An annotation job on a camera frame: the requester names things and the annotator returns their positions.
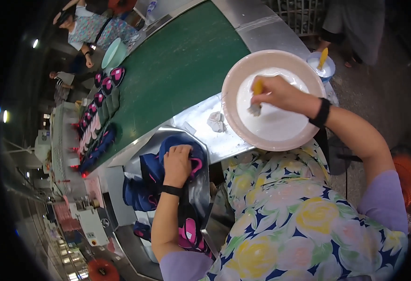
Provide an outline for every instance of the black wrist strap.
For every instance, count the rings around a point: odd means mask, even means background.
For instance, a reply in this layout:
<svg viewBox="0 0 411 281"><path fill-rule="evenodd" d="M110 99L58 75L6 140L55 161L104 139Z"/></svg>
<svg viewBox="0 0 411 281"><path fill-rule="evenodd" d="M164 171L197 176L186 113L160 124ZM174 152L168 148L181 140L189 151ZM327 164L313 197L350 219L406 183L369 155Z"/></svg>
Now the black wrist strap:
<svg viewBox="0 0 411 281"><path fill-rule="evenodd" d="M175 188L169 185L162 186L162 192L166 192L168 194L172 194L178 197L182 197L183 195L183 188Z"/></svg>
<svg viewBox="0 0 411 281"><path fill-rule="evenodd" d="M325 98L320 98L321 107L315 119L309 118L308 121L318 128L324 128L324 124L327 122L327 117L329 116L330 101Z"/></svg>

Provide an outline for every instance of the ceiling light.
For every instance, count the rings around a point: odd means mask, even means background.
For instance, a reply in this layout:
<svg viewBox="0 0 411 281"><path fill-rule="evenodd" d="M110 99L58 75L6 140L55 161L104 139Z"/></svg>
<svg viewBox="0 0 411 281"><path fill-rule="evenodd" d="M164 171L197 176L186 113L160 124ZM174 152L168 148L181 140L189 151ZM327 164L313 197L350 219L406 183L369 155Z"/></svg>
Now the ceiling light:
<svg viewBox="0 0 411 281"><path fill-rule="evenodd" d="M7 110L4 110L4 113L3 113L3 121L4 121L4 123L7 122L7 118L8 118Z"/></svg>

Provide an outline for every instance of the white glue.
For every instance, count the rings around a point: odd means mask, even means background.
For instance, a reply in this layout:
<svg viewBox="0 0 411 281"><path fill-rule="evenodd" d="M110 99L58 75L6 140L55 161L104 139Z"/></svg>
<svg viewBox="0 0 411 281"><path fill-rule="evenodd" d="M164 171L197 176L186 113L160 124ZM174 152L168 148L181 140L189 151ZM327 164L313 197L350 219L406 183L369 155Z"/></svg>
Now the white glue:
<svg viewBox="0 0 411 281"><path fill-rule="evenodd" d="M308 123L308 118L302 114L285 111L271 104L262 104L260 116L255 117L248 112L252 98L251 85L256 75L281 75L294 87L309 93L305 83L286 69L270 67L253 73L242 82L236 96L237 113L243 125L254 135L268 141L283 141L298 135Z"/></svg>
<svg viewBox="0 0 411 281"><path fill-rule="evenodd" d="M326 62L324 62L321 70L318 69L319 58L309 58L307 59L307 63L313 68L316 74L318 74L318 76L322 78L327 78L332 75L332 70L330 69L330 66Z"/></svg>

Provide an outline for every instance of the mint green bowl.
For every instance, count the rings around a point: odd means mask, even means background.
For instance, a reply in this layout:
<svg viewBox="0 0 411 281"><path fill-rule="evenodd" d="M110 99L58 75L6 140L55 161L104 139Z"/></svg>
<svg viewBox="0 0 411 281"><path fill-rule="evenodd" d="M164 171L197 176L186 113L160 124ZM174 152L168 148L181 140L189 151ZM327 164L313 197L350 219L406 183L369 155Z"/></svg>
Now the mint green bowl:
<svg viewBox="0 0 411 281"><path fill-rule="evenodd" d="M121 42L120 38L116 38L107 49L104 58L102 59L101 68L118 67L126 57L127 46Z"/></svg>

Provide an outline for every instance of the hand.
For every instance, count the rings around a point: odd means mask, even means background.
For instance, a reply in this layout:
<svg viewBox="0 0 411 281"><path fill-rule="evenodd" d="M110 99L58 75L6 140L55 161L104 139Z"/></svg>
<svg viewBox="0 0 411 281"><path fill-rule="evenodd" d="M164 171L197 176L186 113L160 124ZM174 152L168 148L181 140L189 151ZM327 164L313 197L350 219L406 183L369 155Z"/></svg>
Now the hand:
<svg viewBox="0 0 411 281"><path fill-rule="evenodd" d="M169 152L165 153L163 156L163 165L165 166L163 185L175 188L183 187L191 174L191 161L188 160L191 149L191 145L182 144L171 147Z"/></svg>
<svg viewBox="0 0 411 281"><path fill-rule="evenodd" d="M52 21L52 24L56 24L57 20L60 18L61 13L59 12L55 17L54 20Z"/></svg>
<svg viewBox="0 0 411 281"><path fill-rule="evenodd" d="M317 109L319 110L321 102L317 97L304 93L290 85L282 76L256 76L252 87L257 80L262 81L263 92L260 95L253 96L251 104L268 103L278 108L307 116L314 114L315 104L318 104Z"/></svg>
<svg viewBox="0 0 411 281"><path fill-rule="evenodd" d="M94 63L92 62L92 60L91 60L90 58L86 58L86 60L87 60L87 62L85 63L85 65L86 65L88 68L92 68L93 65L94 65Z"/></svg>

